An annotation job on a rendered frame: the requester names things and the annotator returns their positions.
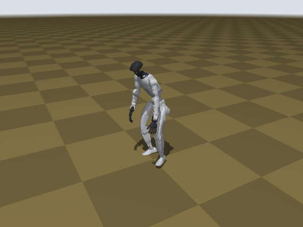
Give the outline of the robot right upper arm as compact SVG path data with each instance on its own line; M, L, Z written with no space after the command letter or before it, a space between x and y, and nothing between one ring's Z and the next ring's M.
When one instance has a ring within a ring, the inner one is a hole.
M140 84L137 80L137 76L134 76L134 86L135 86L135 90L133 91L133 94L136 96L140 95Z

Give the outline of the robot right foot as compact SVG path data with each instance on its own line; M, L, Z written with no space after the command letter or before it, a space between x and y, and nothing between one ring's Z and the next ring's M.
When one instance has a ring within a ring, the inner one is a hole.
M153 150L149 150L147 149L145 152L142 153L142 155L149 155L151 153L157 152L157 149L155 147L153 147Z

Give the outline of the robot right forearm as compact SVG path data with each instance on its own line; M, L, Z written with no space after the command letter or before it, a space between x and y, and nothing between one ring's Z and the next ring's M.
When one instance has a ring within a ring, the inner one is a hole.
M136 106L136 104L137 104L138 96L136 96L136 95L133 94L133 97L132 97L132 98L133 98L133 99L132 99L132 102L131 102L131 107L133 106L134 109L135 109L135 106ZM130 107L130 108L131 108L131 107Z

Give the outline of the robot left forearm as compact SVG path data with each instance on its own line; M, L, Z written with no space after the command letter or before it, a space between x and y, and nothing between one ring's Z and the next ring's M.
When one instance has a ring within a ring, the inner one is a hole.
M155 120L155 121L158 119L159 107L160 107L159 99L155 98L154 99L154 105L153 105L153 120Z

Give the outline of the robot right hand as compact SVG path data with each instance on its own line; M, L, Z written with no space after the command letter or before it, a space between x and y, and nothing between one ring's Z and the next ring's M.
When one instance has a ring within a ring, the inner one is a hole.
M131 109L130 109L130 113L129 113L129 121L130 122L133 122L131 116L132 116L132 112L134 111L134 107L132 106Z

